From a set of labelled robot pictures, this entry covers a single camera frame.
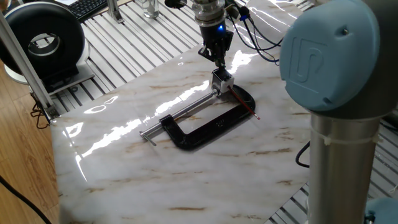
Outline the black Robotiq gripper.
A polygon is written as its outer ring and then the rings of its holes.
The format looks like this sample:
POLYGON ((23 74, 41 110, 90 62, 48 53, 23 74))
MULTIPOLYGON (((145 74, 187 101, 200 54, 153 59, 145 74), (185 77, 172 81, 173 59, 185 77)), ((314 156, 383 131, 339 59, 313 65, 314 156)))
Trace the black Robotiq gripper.
POLYGON ((233 32, 226 28, 225 23, 208 27, 200 26, 200 32, 204 46, 198 54, 213 62, 218 68, 225 68, 225 55, 231 46, 233 32), (214 44, 218 44, 217 53, 211 50, 214 44))

